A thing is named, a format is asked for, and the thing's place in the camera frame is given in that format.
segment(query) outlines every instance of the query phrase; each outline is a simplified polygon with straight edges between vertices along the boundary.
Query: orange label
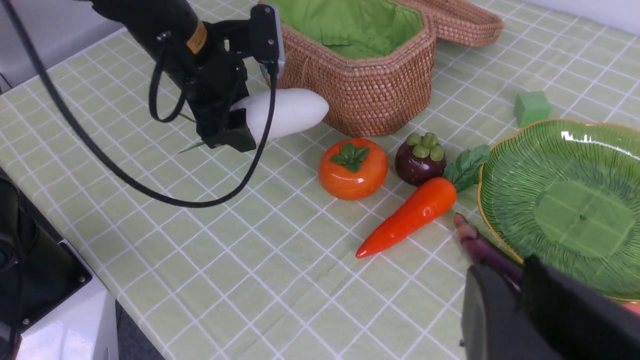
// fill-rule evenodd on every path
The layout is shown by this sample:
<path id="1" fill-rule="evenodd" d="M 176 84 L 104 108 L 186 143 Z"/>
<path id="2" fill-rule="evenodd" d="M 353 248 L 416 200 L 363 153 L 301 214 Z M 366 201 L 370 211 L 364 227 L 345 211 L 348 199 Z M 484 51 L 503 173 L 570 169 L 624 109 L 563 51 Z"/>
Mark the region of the orange label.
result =
<path id="1" fill-rule="evenodd" d="M 207 41 L 207 28 L 204 27 L 202 21 L 198 21 L 198 27 L 196 31 L 193 33 L 189 41 L 187 41 L 187 46 L 192 53 L 197 54 L 202 50 L 204 43 Z"/>

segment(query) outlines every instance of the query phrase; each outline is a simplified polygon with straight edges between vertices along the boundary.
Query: tablecloth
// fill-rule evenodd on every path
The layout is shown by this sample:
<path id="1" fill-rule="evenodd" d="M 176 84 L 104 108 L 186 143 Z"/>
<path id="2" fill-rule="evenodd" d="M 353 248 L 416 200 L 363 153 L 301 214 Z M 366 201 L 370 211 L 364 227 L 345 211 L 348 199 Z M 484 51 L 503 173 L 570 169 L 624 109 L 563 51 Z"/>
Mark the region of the tablecloth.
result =
<path id="1" fill-rule="evenodd" d="M 498 42 L 439 42 L 427 109 L 373 139 L 392 160 L 413 131 L 447 156 L 514 135 L 518 92 L 544 90 L 552 117 L 640 127 L 640 39 L 517 0 L 475 0 L 498 13 Z M 193 1 L 203 20 L 245 19 L 249 0 Z M 248 60 L 251 93 L 267 90 Z M 179 152 L 194 124 L 154 122 L 154 63 L 119 33 L 51 69 L 73 113 L 130 175 L 189 200 L 219 197 L 253 152 Z M 175 104 L 166 79 L 161 111 Z M 463 359 L 460 316 L 468 261 L 452 212 L 371 259 L 362 240 L 413 188 L 393 170 L 359 202 L 329 196 L 316 176 L 345 136 L 321 124 L 271 142 L 249 189 L 223 206 L 160 204 L 115 179 L 79 143 L 41 82 L 0 97 L 0 166 L 69 239 L 161 353 L 172 359 Z M 486 229 L 475 189 L 455 211 Z"/>

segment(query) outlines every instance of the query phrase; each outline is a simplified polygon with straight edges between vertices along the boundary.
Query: green ceramic plate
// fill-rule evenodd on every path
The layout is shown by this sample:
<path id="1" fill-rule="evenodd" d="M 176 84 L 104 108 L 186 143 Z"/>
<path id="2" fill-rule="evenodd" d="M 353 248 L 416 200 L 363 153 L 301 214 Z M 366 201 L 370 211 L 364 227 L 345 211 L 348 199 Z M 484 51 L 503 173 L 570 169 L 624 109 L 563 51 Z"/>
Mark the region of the green ceramic plate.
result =
<path id="1" fill-rule="evenodd" d="M 605 296 L 640 299 L 640 133 L 548 120 L 494 145 L 478 204 L 493 235 Z"/>

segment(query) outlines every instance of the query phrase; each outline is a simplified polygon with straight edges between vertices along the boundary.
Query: green cube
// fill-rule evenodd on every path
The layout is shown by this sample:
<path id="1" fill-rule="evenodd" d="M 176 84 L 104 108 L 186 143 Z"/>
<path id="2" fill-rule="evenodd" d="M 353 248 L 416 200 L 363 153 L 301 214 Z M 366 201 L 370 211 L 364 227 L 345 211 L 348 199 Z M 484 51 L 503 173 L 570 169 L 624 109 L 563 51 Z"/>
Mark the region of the green cube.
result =
<path id="1" fill-rule="evenodd" d="M 551 104 L 543 91 L 519 93 L 513 108 L 513 115 L 518 120 L 520 127 L 547 120 L 550 113 Z"/>

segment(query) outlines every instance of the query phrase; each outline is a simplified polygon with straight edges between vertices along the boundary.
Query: purple eggplant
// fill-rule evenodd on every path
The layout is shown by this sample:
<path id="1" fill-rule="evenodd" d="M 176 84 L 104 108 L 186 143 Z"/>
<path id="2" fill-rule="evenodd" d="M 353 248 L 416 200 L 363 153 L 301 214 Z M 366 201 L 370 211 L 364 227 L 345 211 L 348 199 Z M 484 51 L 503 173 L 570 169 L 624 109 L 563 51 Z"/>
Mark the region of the purple eggplant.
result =
<path id="1" fill-rule="evenodd" d="M 410 185 L 420 186 L 442 176 L 446 166 L 444 149 L 433 133 L 412 133 L 396 152 L 396 173 Z"/>
<path id="2" fill-rule="evenodd" d="M 500 249 L 487 240 L 467 219 L 459 213 L 453 216 L 453 223 L 460 244 L 467 255 L 476 264 L 487 264 L 498 273 L 502 274 L 514 285 L 522 282 L 522 268 L 508 258 Z"/>

